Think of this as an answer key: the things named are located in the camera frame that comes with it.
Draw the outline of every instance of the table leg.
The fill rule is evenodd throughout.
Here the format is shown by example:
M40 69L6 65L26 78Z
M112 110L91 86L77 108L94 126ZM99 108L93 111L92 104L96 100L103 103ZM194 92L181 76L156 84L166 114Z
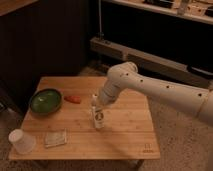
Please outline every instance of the table leg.
M134 166L134 169L138 170L142 166L143 162L144 160L138 160L136 165Z

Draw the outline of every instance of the wooden table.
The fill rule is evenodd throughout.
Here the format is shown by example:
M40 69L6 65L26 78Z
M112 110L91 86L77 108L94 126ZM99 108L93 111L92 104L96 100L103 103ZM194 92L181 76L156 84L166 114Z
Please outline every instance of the wooden table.
M105 127L97 131L91 118L91 96L103 86L105 77L43 77L38 90L58 89L63 96L79 95L81 104L63 100L59 111L48 117L27 112L21 128L36 136L37 145L28 155L14 148L10 160L63 159L158 159L159 147L146 96L124 90L115 104L104 110ZM46 149L47 131L67 130L67 144Z

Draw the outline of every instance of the bowl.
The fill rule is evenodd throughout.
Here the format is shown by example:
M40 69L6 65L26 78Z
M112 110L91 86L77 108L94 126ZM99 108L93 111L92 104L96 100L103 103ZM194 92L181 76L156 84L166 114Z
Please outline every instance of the bowl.
M56 89L43 89L32 96L29 108L32 113L47 115L56 112L61 107L62 95Z

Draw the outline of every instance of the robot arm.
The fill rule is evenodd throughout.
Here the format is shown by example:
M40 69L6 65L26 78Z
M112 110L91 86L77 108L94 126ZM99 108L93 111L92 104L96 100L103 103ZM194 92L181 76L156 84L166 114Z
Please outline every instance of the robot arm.
M132 62L115 65L108 70L107 81L99 91L95 106L113 104L124 89L132 89L161 103L213 125L213 92L184 84L139 75Z

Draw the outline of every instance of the white paper cup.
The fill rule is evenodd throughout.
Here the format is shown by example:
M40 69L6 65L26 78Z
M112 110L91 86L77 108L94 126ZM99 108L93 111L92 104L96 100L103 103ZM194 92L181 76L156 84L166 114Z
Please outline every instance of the white paper cup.
M19 154L30 153L36 145L35 137L21 129L13 130L9 134L9 141Z

